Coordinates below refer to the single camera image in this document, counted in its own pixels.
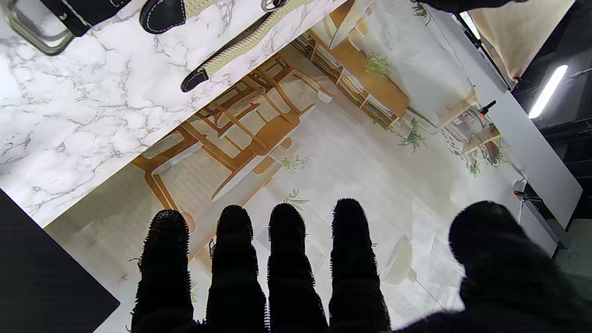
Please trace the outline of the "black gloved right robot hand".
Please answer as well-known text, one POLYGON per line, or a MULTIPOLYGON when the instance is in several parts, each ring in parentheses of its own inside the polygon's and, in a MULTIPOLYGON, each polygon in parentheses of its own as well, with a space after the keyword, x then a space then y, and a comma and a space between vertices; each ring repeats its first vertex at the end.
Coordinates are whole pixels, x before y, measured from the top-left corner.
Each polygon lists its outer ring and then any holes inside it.
MULTIPOLYGON (((189 229, 175 210, 151 221, 139 261, 132 333, 390 333, 376 256, 362 206, 340 199, 333 211, 329 316, 305 255, 305 225, 287 203, 269 220, 268 290, 258 282, 253 229, 241 206, 216 227, 203 322, 194 320, 189 229)), ((464 267, 464 309, 440 311, 400 333, 589 333, 591 309, 567 276, 530 240, 505 206, 477 202, 450 226, 450 249, 464 267)))

